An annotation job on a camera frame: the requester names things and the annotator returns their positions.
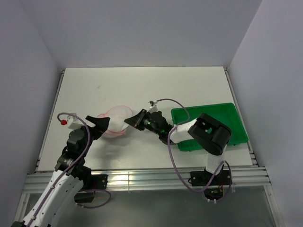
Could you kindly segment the white cloth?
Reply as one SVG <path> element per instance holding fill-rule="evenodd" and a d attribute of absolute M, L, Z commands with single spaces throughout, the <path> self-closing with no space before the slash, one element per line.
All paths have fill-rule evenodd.
<path fill-rule="evenodd" d="M 108 125 L 108 130 L 112 132 L 120 132 L 127 128 L 124 119 L 111 118 Z"/>

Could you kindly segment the mesh laundry bag pink trim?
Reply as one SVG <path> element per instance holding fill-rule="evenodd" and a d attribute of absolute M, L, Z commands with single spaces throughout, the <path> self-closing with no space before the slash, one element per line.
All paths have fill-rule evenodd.
<path fill-rule="evenodd" d="M 98 118 L 110 118 L 108 128 L 102 136 L 111 139 L 125 135 L 126 129 L 129 126 L 127 123 L 125 123 L 125 119 L 132 116 L 132 109 L 125 105 L 114 106 L 106 113 L 99 114 L 97 116 Z"/>

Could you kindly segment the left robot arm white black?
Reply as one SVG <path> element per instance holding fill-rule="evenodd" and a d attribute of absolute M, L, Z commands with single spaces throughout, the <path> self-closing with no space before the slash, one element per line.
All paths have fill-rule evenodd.
<path fill-rule="evenodd" d="M 97 192 L 105 192 L 109 198 L 112 197 L 106 190 L 108 175 L 93 176 L 91 169 L 84 165 L 92 142 L 107 131 L 110 118 L 88 115 L 85 119 L 94 124 L 91 127 L 74 113 L 59 113 L 57 116 L 60 124 L 71 130 L 66 146 L 40 198 L 21 221 L 13 222 L 14 227 L 54 227 L 70 201 L 85 208 L 84 203 L 92 202 Z"/>

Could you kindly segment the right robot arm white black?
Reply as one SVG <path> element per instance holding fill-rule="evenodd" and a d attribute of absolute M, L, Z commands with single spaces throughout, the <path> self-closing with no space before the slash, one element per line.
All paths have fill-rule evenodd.
<path fill-rule="evenodd" d="M 232 131 L 225 124 L 206 113 L 179 125 L 171 125 L 161 111 L 149 112 L 142 109 L 138 114 L 125 119 L 133 128 L 148 130 L 158 135 L 166 145 L 177 145 L 186 140 L 195 140 L 207 152 L 205 180 L 216 184 L 222 177 L 223 153 L 231 138 Z"/>

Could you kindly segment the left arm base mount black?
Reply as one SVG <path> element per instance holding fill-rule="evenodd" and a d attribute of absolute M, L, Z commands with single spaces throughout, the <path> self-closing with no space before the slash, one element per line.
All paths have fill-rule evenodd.
<path fill-rule="evenodd" d="M 78 204 L 93 202 L 97 192 L 103 192 L 107 188 L 107 183 L 107 174 L 92 175 L 80 191 L 74 196 L 74 201 Z"/>

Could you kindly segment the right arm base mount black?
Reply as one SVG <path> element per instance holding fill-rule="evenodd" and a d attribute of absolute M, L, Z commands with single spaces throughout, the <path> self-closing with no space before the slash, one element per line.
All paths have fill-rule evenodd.
<path fill-rule="evenodd" d="M 193 187 L 198 186 L 206 186 L 209 182 L 212 174 L 203 171 L 192 171 L 190 172 L 190 178 L 188 179 L 188 183 L 191 184 Z M 214 186 L 214 188 L 208 187 L 204 192 L 204 196 L 210 201 L 218 201 L 223 198 L 224 196 L 224 186 L 228 186 L 229 192 L 232 187 L 232 177 L 228 170 L 220 170 L 220 172 L 215 175 L 210 186 Z"/>

